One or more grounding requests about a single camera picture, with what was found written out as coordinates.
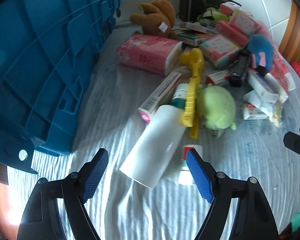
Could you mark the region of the white blue patterned tablecloth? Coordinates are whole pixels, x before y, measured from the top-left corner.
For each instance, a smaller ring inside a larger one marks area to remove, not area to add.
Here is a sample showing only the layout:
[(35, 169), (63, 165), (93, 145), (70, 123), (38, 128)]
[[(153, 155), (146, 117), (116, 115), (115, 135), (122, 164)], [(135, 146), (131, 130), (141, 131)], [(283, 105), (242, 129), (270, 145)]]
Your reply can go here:
[[(74, 153), (53, 157), (36, 152), (32, 167), (37, 174), (8, 168), (9, 201), (13, 217), (21, 219), (26, 202), (39, 178), (62, 179), (79, 170), (103, 147), (109, 164), (94, 197), (86, 204), (102, 239), (193, 239), (209, 204), (195, 186), (178, 183), (181, 153), (177, 152), (154, 189), (148, 189), (120, 170), (145, 123), (139, 105), (161, 82), (157, 75), (119, 65), (116, 48), (132, 32), (117, 28), (108, 38), (79, 117)], [(282, 125), (268, 120), (244, 121), (236, 117), (235, 131), (215, 138), (202, 130), (198, 143), (203, 157), (216, 170), (236, 179), (254, 176), (260, 182), (280, 231), (300, 210), (300, 156), (285, 148), (286, 132), (300, 127), (300, 78), (283, 106)]]

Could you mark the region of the black remote control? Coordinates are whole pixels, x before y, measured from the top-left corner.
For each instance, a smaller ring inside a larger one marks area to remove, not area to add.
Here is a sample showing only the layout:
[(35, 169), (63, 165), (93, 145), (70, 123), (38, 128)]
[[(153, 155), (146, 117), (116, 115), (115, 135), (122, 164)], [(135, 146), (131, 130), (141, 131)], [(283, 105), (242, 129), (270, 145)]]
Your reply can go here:
[(251, 58), (250, 52), (243, 49), (238, 53), (237, 60), (233, 62), (229, 69), (229, 85), (232, 87), (242, 87), (248, 68), (250, 66)]

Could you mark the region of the blue and pink pig plush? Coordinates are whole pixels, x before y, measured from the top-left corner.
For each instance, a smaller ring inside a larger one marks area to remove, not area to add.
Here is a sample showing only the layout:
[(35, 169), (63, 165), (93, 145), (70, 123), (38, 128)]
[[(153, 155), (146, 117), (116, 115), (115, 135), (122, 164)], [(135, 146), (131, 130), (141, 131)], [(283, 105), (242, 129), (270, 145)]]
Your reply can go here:
[(247, 45), (250, 52), (251, 67), (265, 77), (273, 65), (274, 49), (270, 40), (262, 34), (254, 34)]

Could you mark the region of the light green plush toy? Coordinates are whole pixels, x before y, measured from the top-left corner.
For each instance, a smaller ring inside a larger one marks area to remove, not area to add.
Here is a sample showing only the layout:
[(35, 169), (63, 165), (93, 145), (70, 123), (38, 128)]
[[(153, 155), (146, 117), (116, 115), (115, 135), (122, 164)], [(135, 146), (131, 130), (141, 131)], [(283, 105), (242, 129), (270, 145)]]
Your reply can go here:
[(236, 104), (228, 90), (209, 84), (197, 86), (197, 107), (204, 126), (211, 130), (236, 130)]

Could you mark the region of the pink green tissue pack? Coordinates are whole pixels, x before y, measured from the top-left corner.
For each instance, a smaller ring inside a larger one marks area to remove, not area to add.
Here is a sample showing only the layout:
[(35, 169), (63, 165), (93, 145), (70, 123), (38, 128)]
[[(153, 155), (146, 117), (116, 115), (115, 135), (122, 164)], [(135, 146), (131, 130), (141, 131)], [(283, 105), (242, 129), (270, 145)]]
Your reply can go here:
[(236, 44), (221, 34), (206, 40), (199, 48), (216, 69), (224, 69), (235, 60), (240, 51)]

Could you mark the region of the white cylindrical bottle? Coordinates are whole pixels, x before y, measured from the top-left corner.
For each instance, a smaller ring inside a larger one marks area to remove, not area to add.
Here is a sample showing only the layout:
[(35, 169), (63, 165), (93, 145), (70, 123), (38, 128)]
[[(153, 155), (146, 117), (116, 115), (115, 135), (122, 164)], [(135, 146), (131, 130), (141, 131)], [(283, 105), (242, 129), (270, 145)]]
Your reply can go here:
[(120, 171), (147, 188), (155, 188), (185, 132), (183, 113), (172, 105), (160, 106)]

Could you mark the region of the yellow plastic clip tool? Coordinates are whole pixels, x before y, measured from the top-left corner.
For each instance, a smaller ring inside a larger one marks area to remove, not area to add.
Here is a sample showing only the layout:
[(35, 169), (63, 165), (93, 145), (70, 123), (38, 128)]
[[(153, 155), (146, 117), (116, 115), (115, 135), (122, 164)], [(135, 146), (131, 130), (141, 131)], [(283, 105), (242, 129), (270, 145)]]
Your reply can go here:
[(199, 114), (196, 109), (197, 86), (202, 82), (202, 73), (204, 69), (204, 56), (199, 48), (193, 48), (183, 52), (179, 61), (191, 71), (191, 78), (186, 96), (183, 124), (190, 128), (189, 137), (198, 139)]

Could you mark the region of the pink long cardboard box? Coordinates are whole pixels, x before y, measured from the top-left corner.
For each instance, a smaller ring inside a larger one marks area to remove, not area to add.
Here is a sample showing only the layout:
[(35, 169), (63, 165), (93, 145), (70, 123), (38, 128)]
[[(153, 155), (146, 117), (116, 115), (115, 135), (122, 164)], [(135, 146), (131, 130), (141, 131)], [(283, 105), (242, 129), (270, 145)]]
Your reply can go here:
[(161, 105), (169, 104), (176, 87), (181, 82), (182, 74), (173, 72), (166, 77), (151, 95), (138, 108), (143, 121), (149, 123)]

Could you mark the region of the green frog plush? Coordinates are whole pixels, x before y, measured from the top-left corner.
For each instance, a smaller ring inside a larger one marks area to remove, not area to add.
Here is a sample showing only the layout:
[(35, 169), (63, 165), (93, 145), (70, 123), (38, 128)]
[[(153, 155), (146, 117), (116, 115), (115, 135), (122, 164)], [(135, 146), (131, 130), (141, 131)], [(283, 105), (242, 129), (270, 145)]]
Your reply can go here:
[(230, 16), (227, 16), (219, 11), (219, 9), (215, 9), (213, 7), (207, 8), (203, 14), (200, 14), (197, 17), (197, 22), (203, 26), (211, 26), (215, 27), (218, 21), (226, 21), (229, 22), (231, 20)]

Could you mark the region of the black gift bag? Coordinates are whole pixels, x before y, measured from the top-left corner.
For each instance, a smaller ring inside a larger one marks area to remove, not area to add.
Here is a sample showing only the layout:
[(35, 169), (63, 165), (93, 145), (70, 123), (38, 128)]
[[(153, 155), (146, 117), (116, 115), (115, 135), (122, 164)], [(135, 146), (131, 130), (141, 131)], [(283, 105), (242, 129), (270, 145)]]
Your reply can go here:
[(207, 8), (218, 9), (222, 3), (233, 2), (233, 0), (179, 0), (179, 18), (183, 22), (196, 22), (197, 17), (203, 14)]

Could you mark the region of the blue plastic storage crate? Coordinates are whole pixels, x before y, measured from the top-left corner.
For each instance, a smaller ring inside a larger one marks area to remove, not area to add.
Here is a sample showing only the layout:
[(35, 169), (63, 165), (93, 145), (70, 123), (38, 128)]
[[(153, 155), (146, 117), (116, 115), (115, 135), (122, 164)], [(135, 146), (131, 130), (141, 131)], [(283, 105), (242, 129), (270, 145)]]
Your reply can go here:
[(0, 0), (0, 163), (68, 155), (121, 0)]

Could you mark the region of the brown teddy bear plush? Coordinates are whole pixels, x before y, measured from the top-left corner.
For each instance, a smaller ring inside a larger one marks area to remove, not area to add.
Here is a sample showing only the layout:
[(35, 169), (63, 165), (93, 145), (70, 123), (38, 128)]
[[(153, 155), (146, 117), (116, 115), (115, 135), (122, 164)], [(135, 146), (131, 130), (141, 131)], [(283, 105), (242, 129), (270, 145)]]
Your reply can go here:
[(173, 31), (176, 13), (170, 0), (153, 0), (150, 3), (141, 3), (141, 13), (130, 15), (133, 25), (139, 25), (143, 34), (175, 39)]

